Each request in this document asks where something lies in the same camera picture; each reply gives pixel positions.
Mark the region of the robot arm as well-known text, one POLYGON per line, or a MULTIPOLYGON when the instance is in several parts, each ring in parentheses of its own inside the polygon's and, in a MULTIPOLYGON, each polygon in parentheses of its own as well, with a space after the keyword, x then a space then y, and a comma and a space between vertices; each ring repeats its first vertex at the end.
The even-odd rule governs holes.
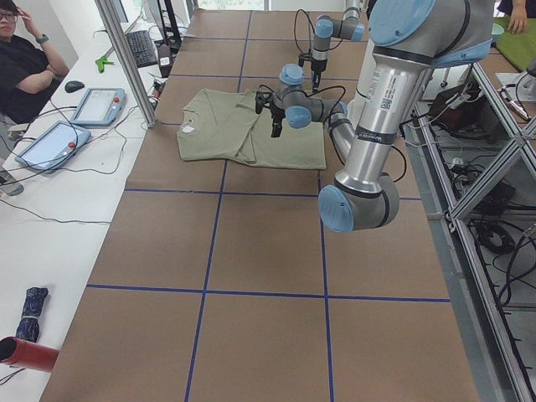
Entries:
POLYGON ((257 111, 268 109, 272 136, 284 124, 299 129, 322 123, 342 158, 334 182, 318 195, 322 222, 332 231, 351 232, 389 224, 399 210, 399 193, 384 164, 407 110, 415 104, 419 77, 430 69, 477 62, 492 43, 490 1, 377 1, 367 23, 363 4, 348 2, 343 18, 320 17, 306 59, 320 75, 334 38, 356 41, 368 36, 373 48, 363 61, 368 93, 356 121, 339 100, 322 100, 302 87, 300 64, 284 66, 276 90, 258 91, 257 111))
POLYGON ((312 23, 306 14, 309 26, 312 29, 312 44, 307 52, 303 51, 295 39, 298 55, 298 65, 303 67, 306 62, 310 63, 312 73, 312 92, 317 93, 322 78, 322 73, 327 68, 328 53, 332 49, 332 39, 358 42, 365 32, 362 14, 369 9, 369 1, 346 1, 345 10, 341 19, 332 18, 325 14, 312 23))

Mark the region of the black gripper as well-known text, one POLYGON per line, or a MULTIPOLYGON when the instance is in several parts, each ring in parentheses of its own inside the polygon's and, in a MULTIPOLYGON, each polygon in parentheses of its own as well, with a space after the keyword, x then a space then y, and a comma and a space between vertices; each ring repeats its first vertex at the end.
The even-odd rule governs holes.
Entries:
POLYGON ((267 109, 272 118, 272 138, 279 138, 282 132, 282 122, 286 118, 285 110, 281 103, 276 100, 276 94, 273 91, 258 90, 255 93, 255 113, 260 115, 267 109))
POLYGON ((327 68, 327 51, 310 49, 308 52, 299 53, 298 65, 303 67, 306 62, 311 64, 312 70, 312 92, 317 93, 321 81, 321 73, 327 68))

